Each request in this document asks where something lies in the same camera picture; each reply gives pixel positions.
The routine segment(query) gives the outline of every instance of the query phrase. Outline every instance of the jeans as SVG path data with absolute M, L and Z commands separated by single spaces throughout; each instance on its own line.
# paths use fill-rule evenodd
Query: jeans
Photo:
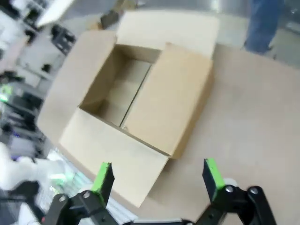
M 245 48 L 265 54 L 274 38 L 284 0 L 250 0 L 251 16 Z

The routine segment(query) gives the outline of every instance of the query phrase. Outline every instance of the screw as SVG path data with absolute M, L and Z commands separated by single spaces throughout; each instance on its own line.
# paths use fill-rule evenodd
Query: screw
M 60 197 L 60 202 L 63 202 L 66 199 L 65 196 Z
M 227 187 L 225 188 L 225 190 L 226 190 L 227 192 L 231 193 L 231 192 L 233 192 L 233 187 L 227 186 Z
M 89 196 L 90 196 L 90 193 L 88 191 L 83 195 L 84 198 L 88 198 Z
M 258 190 L 255 187 L 253 187 L 253 188 L 250 189 L 250 192 L 252 194 L 256 195 L 258 193 Z

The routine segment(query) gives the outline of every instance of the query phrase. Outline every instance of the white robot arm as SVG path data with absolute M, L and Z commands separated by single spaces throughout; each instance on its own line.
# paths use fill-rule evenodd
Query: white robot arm
M 44 182 L 54 173 L 64 173 L 61 161 L 49 161 L 20 157 L 17 162 L 11 159 L 9 148 L 0 143 L 0 188 L 12 190 L 24 181 Z

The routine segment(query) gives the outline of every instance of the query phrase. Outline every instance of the person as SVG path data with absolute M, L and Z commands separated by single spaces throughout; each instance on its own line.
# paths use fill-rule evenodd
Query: person
M 270 46 L 279 23 L 284 0 L 250 0 L 251 15 L 245 49 L 264 55 Z

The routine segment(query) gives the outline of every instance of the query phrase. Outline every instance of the box flap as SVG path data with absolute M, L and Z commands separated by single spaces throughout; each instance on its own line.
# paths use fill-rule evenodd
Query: box flap
M 117 30 L 117 44 L 163 50 L 166 42 L 212 57 L 219 19 L 194 11 L 126 12 Z
M 113 31 L 85 32 L 66 58 L 37 120 L 38 127 L 53 144 L 58 143 L 67 122 L 110 55 L 115 39 Z
M 79 108 L 60 143 L 95 175 L 102 162 L 112 162 L 113 190 L 136 207 L 142 204 L 168 160 Z
M 212 83 L 212 60 L 167 44 L 124 123 L 126 130 L 170 156 L 184 150 Z

